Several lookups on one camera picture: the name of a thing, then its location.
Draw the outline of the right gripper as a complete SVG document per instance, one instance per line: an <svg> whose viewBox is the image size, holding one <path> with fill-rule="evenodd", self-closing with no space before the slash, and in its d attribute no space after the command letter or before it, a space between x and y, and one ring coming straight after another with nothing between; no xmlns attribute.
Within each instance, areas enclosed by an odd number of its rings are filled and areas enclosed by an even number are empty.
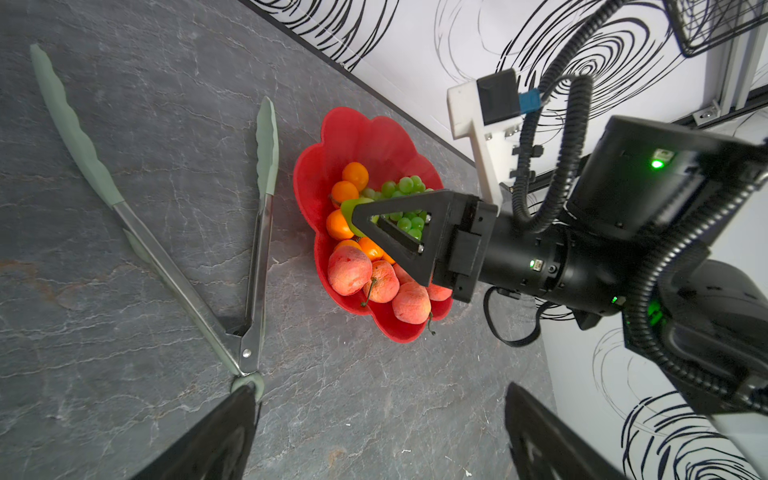
<svg viewBox="0 0 768 480"><path fill-rule="evenodd" d="M416 211L426 214L420 228L391 219ZM520 233L510 214L473 195L438 190L364 203L352 209L351 220L419 284L449 288L462 302L479 282L544 297L566 270L562 228Z"/></svg>

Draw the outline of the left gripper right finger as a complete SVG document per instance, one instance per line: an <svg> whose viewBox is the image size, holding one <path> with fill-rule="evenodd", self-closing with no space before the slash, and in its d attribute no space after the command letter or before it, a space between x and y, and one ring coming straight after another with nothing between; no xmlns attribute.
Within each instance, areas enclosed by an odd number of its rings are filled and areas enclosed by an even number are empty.
<svg viewBox="0 0 768 480"><path fill-rule="evenodd" d="M505 428L510 454L521 479L623 479L571 428L522 386L512 382L505 395Z"/></svg>

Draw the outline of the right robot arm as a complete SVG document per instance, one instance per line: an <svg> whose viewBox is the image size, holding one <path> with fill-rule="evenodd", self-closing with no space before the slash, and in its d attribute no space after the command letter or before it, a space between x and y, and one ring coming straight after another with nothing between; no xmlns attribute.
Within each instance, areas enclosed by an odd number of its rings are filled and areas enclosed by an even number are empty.
<svg viewBox="0 0 768 480"><path fill-rule="evenodd" d="M766 181L767 149L615 116L589 155L583 117L564 121L545 199L530 212L537 113L523 122L512 211L453 191L362 204L352 224L418 282L465 302L489 294L565 307L583 330L613 314L696 414L767 411L767 300L711 244Z"/></svg>

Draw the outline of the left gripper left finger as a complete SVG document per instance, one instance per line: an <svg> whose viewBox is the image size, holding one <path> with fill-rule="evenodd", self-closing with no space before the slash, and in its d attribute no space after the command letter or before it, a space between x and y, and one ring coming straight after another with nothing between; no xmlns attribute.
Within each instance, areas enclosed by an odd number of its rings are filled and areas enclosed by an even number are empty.
<svg viewBox="0 0 768 480"><path fill-rule="evenodd" d="M256 425L255 388L242 386L134 477L241 479Z"/></svg>

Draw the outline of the green fake grape bunch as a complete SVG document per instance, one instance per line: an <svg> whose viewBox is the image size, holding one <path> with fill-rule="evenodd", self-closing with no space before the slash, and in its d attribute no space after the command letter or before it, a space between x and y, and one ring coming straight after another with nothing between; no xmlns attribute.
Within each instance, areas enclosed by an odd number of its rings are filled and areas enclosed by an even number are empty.
<svg viewBox="0 0 768 480"><path fill-rule="evenodd" d="M361 198L372 202L392 200L381 213L371 216L374 225L396 227L400 233L421 241L426 233L429 214L425 207L418 206L414 197L430 193L423 179L418 175L405 175L395 180L385 181L379 187L366 187Z"/></svg>

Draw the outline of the pink fake peach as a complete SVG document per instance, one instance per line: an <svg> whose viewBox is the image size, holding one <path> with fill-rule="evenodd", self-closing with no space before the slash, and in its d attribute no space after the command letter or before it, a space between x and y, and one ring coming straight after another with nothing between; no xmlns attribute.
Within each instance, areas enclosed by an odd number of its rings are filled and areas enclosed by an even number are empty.
<svg viewBox="0 0 768 480"><path fill-rule="evenodd" d="M414 281L414 279L399 264L394 264L393 269L401 285Z"/></svg>
<svg viewBox="0 0 768 480"><path fill-rule="evenodd" d="M398 294L400 282L392 265L385 260L377 260L372 264L372 274L363 286L363 307L369 303L388 303Z"/></svg>
<svg viewBox="0 0 768 480"><path fill-rule="evenodd" d="M425 324L432 317L427 288L415 281L401 284L391 304L395 318L409 325Z"/></svg>
<svg viewBox="0 0 768 480"><path fill-rule="evenodd" d="M442 287L433 283L427 287L427 293L429 299L434 302L446 301L453 295L453 291L450 288Z"/></svg>
<svg viewBox="0 0 768 480"><path fill-rule="evenodd" d="M328 281L331 288L341 296L357 293L371 279L371 275L371 260L355 247L339 247L329 258Z"/></svg>

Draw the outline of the red flower-shaped fruit bowl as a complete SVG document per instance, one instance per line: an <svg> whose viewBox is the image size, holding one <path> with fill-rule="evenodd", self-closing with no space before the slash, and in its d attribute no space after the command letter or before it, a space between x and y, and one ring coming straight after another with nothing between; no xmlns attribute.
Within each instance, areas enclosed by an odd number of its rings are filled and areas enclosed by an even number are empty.
<svg viewBox="0 0 768 480"><path fill-rule="evenodd" d="M347 164L357 161L369 172L374 189L388 180L418 175L428 188L441 190L442 179L432 163L421 155L410 136L388 117L367 118L347 107L331 110L323 119L321 141L305 149L293 172L293 190L306 222L314 231L314 262L318 278L330 298L344 310L370 316L379 330L397 343L415 341L426 326L396 319L389 304L371 303L363 307L360 293L341 296L327 279L328 260L338 241L327 231L327 216L335 210L330 199L332 187L342 180Z"/></svg>

